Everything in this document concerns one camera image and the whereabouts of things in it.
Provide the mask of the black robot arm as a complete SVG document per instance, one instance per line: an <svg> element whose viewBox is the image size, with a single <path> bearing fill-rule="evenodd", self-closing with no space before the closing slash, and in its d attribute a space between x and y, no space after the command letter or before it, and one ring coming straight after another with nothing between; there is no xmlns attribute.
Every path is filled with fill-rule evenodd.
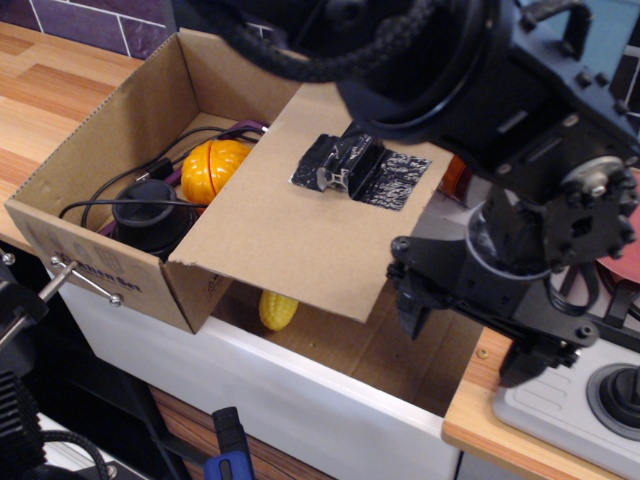
<svg viewBox="0 0 640 480"><path fill-rule="evenodd" d="M450 308L509 337L500 383L571 366L598 328L550 277L634 242L639 143L606 75L581 59L582 1L196 1L254 65L334 83L355 124L460 156L492 185L464 239L399 237L403 329Z"/></svg>

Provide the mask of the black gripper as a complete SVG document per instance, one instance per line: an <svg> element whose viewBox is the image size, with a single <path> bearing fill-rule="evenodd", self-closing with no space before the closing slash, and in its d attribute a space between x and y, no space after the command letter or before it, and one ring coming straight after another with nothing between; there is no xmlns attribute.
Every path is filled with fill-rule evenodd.
<svg viewBox="0 0 640 480"><path fill-rule="evenodd" d="M511 339L499 385L517 387L547 368L570 367L599 338L584 314L561 312L547 296L542 270L518 276L496 267L480 212L455 239L399 236L387 276L397 291L402 330L416 340L435 310L454 310Z"/></svg>

